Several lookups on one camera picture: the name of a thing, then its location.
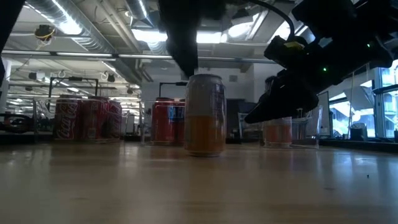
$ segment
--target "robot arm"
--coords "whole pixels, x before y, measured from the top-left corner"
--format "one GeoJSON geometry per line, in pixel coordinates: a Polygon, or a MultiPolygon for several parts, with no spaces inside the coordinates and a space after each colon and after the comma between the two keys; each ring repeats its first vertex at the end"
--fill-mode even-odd
{"type": "MultiPolygon", "coordinates": [[[[292,14],[313,32],[311,43],[294,36],[293,23],[283,12],[262,1],[247,1],[275,11],[291,30],[287,40],[275,37],[264,52],[285,69],[246,116],[247,123],[295,116],[299,108],[310,111],[318,104],[318,93],[339,84],[355,70],[368,63],[371,68],[390,67],[398,58],[396,0],[360,0],[356,4],[350,0],[303,0],[292,14]],[[331,41],[321,46],[319,41],[324,38],[331,41]]],[[[159,0],[169,36],[168,50],[187,76],[198,66],[195,38],[200,19],[209,14],[221,17],[226,3],[230,2],[159,0]],[[176,16],[177,11],[183,14],[176,16]]]]}

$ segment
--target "black cable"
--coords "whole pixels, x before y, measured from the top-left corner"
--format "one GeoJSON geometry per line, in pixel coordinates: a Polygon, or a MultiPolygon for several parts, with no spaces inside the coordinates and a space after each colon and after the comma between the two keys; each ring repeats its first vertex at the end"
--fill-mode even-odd
{"type": "Polygon", "coordinates": [[[282,12],[280,9],[276,8],[275,6],[268,4],[266,2],[263,2],[263,1],[259,1],[259,0],[245,0],[245,1],[265,7],[271,11],[274,11],[276,14],[278,14],[280,17],[282,17],[288,23],[288,25],[290,27],[290,34],[289,34],[289,37],[287,38],[287,40],[294,39],[294,32],[295,32],[294,24],[293,24],[293,21],[289,18],[289,16],[287,14],[285,14],[284,12],[282,12]]]}

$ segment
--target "coca-cola logo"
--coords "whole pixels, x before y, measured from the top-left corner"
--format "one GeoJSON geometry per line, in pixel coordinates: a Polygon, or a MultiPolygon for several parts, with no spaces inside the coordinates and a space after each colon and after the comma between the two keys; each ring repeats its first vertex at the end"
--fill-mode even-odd
{"type": "Polygon", "coordinates": [[[110,114],[109,119],[112,125],[111,126],[112,133],[118,133],[122,123],[122,116],[118,114],[110,114]]]}
{"type": "Polygon", "coordinates": [[[60,139],[73,139],[73,129],[75,128],[75,120],[63,115],[60,123],[60,128],[57,129],[57,134],[60,139]]]}
{"type": "Polygon", "coordinates": [[[60,126],[57,134],[60,139],[73,139],[76,121],[77,103],[60,104],[59,116],[61,116],[60,126]]]}
{"type": "Polygon", "coordinates": [[[67,103],[60,105],[60,114],[69,118],[76,118],[77,103],[67,103]]]}

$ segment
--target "coca-cola can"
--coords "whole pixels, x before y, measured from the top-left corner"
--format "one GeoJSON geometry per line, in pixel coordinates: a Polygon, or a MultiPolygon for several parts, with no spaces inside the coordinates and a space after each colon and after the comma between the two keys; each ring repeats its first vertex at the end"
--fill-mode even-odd
{"type": "Polygon", "coordinates": [[[83,137],[85,139],[107,138],[108,99],[102,96],[89,96],[83,103],[83,137]]]}
{"type": "Polygon", "coordinates": [[[79,96],[60,95],[55,104],[55,139],[77,140],[81,136],[81,100],[79,96]]]}
{"type": "Polygon", "coordinates": [[[122,106],[119,102],[109,101],[109,116],[108,116],[108,137],[120,138],[120,129],[122,125],[122,106]]]}

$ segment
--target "desk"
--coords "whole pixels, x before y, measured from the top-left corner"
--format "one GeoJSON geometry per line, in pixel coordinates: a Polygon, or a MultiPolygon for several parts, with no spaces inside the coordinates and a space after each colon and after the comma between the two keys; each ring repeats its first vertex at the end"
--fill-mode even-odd
{"type": "Polygon", "coordinates": [[[0,152],[1,223],[398,223],[398,157],[38,144],[0,152]]]}

